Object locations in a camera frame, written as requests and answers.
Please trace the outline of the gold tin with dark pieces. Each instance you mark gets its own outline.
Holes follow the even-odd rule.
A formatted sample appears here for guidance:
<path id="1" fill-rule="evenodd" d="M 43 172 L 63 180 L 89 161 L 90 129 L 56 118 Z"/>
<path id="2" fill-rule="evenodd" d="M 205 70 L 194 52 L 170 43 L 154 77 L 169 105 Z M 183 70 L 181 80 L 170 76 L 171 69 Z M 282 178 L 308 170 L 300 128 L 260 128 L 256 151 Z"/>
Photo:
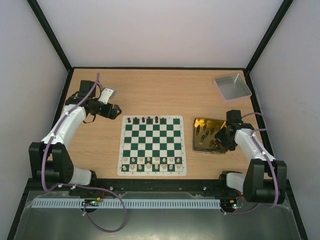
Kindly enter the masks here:
<path id="1" fill-rule="evenodd" d="M 195 118 L 192 129 L 192 150 L 208 154 L 224 155 L 227 153 L 228 149 L 215 139 L 215 134 L 225 126 L 226 122 L 224 120 Z"/>

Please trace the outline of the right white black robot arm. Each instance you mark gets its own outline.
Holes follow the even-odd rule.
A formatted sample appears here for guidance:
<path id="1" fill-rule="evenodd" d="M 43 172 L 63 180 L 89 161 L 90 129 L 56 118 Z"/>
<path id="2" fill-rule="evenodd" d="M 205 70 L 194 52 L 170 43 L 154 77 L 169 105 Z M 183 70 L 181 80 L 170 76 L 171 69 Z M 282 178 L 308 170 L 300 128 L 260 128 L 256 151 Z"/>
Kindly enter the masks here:
<path id="1" fill-rule="evenodd" d="M 287 165 L 269 153 L 249 123 L 231 123 L 222 127 L 215 139 L 229 151 L 240 147 L 249 161 L 246 173 L 223 171 L 218 191 L 229 196 L 235 190 L 242 193 L 247 202 L 282 204 L 286 195 Z"/>

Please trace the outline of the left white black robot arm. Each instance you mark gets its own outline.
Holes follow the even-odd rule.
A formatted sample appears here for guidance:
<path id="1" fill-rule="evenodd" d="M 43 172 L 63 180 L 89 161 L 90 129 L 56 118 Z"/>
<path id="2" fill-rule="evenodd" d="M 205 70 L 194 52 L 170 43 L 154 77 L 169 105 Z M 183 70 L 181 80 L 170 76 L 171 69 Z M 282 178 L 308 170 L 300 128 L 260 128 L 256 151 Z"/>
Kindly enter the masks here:
<path id="1" fill-rule="evenodd" d="M 40 181 L 44 191 L 56 187 L 90 186 L 97 180 L 93 170 L 74 166 L 68 147 L 88 115 L 114 120 L 122 110 L 118 105 L 89 99 L 81 104 L 66 104 L 59 120 L 40 142 L 32 142 L 28 153 L 32 178 Z"/>

